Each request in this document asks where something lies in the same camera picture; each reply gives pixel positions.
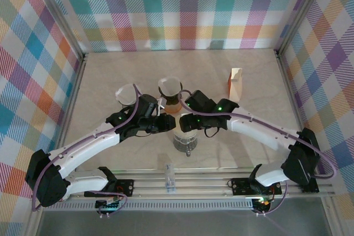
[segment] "colorful checkered backdrop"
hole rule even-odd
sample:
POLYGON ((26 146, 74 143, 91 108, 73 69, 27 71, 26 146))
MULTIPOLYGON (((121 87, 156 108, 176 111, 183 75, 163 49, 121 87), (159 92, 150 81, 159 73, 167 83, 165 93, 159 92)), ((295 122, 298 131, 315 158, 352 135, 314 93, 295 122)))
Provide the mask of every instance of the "colorful checkered backdrop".
POLYGON ((33 152, 54 148, 78 67, 43 0, 0 0, 0 235, 18 235, 33 152))
POLYGON ((315 0, 285 57, 302 119, 339 168, 354 235, 354 0, 315 0))
POLYGON ((290 0, 57 2, 83 50, 94 52, 273 48, 293 9, 290 0))

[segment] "white floor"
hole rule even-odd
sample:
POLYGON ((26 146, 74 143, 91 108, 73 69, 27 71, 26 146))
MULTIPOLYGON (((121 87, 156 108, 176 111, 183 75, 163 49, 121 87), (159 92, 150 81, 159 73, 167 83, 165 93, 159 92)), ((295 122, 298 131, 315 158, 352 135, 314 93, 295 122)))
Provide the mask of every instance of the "white floor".
MULTIPOLYGON (((65 144, 89 133, 121 106, 114 93, 127 83, 159 97, 158 80, 174 75, 184 88, 201 90, 216 102, 227 98, 232 67, 243 68, 240 105, 255 116, 297 129, 289 98, 271 49, 156 51, 90 54, 75 104, 65 144)), ((176 168, 252 167, 283 159, 261 143, 238 133, 220 132, 208 139, 198 132, 199 142, 191 156, 177 151, 173 133, 129 138, 85 162, 81 169, 107 166, 110 170, 161 169, 171 161, 176 168)))

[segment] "gray floor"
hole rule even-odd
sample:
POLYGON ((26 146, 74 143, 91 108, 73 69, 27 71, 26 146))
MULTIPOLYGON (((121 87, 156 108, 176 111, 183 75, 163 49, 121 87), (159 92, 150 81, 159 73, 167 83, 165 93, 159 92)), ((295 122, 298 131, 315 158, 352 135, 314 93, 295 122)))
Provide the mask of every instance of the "gray floor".
POLYGON ((44 212, 37 236, 56 235, 331 235, 320 198, 289 198, 267 218, 251 211, 44 212))

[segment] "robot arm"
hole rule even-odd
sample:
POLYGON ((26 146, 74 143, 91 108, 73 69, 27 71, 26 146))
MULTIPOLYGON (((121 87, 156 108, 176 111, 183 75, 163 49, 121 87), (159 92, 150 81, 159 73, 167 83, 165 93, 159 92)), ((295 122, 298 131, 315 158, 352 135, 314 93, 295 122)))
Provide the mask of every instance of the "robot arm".
POLYGON ((297 132, 291 129, 285 129, 274 124, 269 124, 251 115, 240 107, 237 103, 228 99, 222 99, 219 103, 207 98, 201 91, 195 91, 186 100, 185 103, 193 111, 201 115, 188 114, 180 119, 181 130, 188 132, 194 129, 222 128, 233 132, 242 133, 252 137, 259 142, 269 146, 284 156, 283 161, 276 161, 266 165, 257 165, 249 178, 251 188, 261 193, 266 187, 285 180, 292 180, 300 185, 307 185, 314 174, 319 161, 319 155, 309 149, 307 146, 289 138, 294 135, 306 142, 316 146, 318 144, 315 135, 309 129, 297 132), (237 116, 227 116, 225 113, 237 113, 237 116), (285 134, 278 133, 271 129, 254 122, 270 125, 272 128, 278 128, 285 134))
POLYGON ((36 151, 30 160, 26 182, 33 190, 41 172, 36 197, 42 206, 47 207, 67 199, 70 194, 90 190, 117 193, 117 179, 105 167, 93 171, 74 170, 97 153, 121 143, 139 131, 156 134, 175 128, 174 117, 160 114, 160 104, 150 95, 141 95, 137 110, 132 119, 123 125, 133 114, 134 107, 126 107, 106 119, 87 136, 46 154, 36 151))

